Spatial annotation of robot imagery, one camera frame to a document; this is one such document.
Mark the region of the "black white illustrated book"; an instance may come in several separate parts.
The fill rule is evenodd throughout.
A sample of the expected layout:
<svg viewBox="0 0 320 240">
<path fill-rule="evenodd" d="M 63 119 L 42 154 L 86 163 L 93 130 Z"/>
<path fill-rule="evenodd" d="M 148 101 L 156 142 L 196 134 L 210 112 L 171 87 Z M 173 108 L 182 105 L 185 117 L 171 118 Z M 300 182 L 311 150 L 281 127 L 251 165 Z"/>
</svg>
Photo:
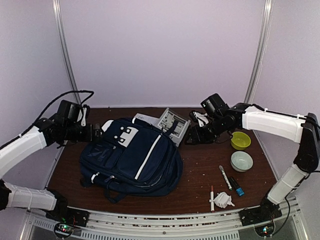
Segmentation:
<svg viewBox="0 0 320 240">
<path fill-rule="evenodd" d="M 163 132 L 167 132 L 172 128 L 169 137 L 179 147 L 190 124 L 191 121 L 189 119 L 177 114 L 170 108 L 166 108 L 155 126 Z"/>
</svg>

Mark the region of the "navy blue student backpack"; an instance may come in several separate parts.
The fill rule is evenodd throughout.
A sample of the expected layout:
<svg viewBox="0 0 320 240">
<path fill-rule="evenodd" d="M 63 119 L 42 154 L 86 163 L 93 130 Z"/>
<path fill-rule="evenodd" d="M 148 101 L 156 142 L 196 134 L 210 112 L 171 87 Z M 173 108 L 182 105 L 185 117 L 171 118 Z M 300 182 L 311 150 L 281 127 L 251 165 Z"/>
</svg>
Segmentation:
<svg viewBox="0 0 320 240">
<path fill-rule="evenodd" d="M 113 204 L 126 196 L 166 196 L 177 187 L 184 164 L 169 137 L 172 127 L 163 132 L 135 117 L 110 119 L 102 127 L 101 139 L 80 155 L 82 187 L 100 186 Z"/>
</svg>

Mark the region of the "grey cover thick book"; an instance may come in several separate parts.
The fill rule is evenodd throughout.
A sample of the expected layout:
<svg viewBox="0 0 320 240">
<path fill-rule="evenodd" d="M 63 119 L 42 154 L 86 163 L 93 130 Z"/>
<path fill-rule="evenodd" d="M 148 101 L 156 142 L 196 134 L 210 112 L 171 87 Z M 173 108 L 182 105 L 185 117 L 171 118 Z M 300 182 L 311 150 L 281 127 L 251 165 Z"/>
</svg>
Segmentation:
<svg viewBox="0 0 320 240">
<path fill-rule="evenodd" d="M 159 118 L 157 117 L 142 114 L 142 113 L 136 113 L 134 117 L 141 121 L 147 122 L 148 124 L 151 124 L 153 126 L 156 126 L 159 121 Z"/>
</svg>

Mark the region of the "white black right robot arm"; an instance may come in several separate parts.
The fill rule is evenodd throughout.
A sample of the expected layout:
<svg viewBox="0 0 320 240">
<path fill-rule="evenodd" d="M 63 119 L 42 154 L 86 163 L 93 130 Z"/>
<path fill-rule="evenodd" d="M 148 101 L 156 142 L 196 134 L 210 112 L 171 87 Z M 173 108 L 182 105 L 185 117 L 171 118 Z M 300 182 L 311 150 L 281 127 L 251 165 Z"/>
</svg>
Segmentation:
<svg viewBox="0 0 320 240">
<path fill-rule="evenodd" d="M 187 145 L 208 145 L 226 132 L 247 130 L 281 138 L 297 146 L 292 164 L 261 200 L 256 210 L 259 220 L 268 220 L 278 210 L 279 204 L 317 170 L 320 124 L 314 113 L 289 114 L 245 102 L 229 106 L 217 93 L 203 100 L 201 106 L 205 113 L 190 113 L 196 124 L 188 130 Z"/>
</svg>

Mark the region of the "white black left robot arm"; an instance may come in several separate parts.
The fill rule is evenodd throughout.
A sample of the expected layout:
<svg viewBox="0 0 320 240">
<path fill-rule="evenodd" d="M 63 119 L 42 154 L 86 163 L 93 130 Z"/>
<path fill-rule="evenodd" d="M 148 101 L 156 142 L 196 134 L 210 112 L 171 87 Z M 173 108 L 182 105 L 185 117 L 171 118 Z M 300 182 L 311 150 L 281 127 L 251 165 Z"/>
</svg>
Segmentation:
<svg viewBox="0 0 320 240">
<path fill-rule="evenodd" d="M 0 175 L 3 177 L 21 161 L 56 143 L 96 142 L 106 131 L 100 124 L 87 122 L 90 107 L 80 103 L 61 100 L 58 110 L 50 118 L 41 114 L 22 133 L 0 147 Z M 63 197 L 49 190 L 37 190 L 0 181 L 0 208 L 26 208 L 52 211 L 61 222 L 72 218 L 72 211 L 63 203 Z"/>
</svg>

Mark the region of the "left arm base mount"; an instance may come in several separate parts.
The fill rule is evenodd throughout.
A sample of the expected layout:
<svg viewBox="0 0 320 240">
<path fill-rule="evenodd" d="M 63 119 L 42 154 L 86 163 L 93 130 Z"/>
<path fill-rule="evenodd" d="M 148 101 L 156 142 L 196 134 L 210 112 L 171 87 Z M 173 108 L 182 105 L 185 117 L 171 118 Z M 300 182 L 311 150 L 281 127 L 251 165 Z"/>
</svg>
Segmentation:
<svg viewBox="0 0 320 240">
<path fill-rule="evenodd" d="M 75 209 L 68 206 L 68 200 L 58 191 L 48 189 L 56 199 L 53 210 L 44 210 L 45 216 L 57 221 L 53 233 L 59 240 L 69 238 L 76 229 L 86 227 L 90 213 L 86 210 Z"/>
</svg>

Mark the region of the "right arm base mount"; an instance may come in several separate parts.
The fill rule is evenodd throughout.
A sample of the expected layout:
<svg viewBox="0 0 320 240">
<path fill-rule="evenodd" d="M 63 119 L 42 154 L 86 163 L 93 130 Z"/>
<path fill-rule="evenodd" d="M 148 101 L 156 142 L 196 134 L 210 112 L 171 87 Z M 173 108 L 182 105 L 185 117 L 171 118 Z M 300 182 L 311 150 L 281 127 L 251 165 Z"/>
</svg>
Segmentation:
<svg viewBox="0 0 320 240">
<path fill-rule="evenodd" d="M 272 238 L 282 230 L 290 216 L 291 206 L 288 197 L 286 196 L 284 200 L 287 203 L 288 212 L 280 227 L 276 227 L 275 224 L 275 219 L 283 216 L 280 210 L 280 205 L 267 203 L 267 199 L 263 199 L 260 206 L 254 208 L 246 207 L 239 211 L 238 214 L 242 226 L 258 225 L 254 227 L 254 230 L 259 237 L 264 239 Z"/>
</svg>

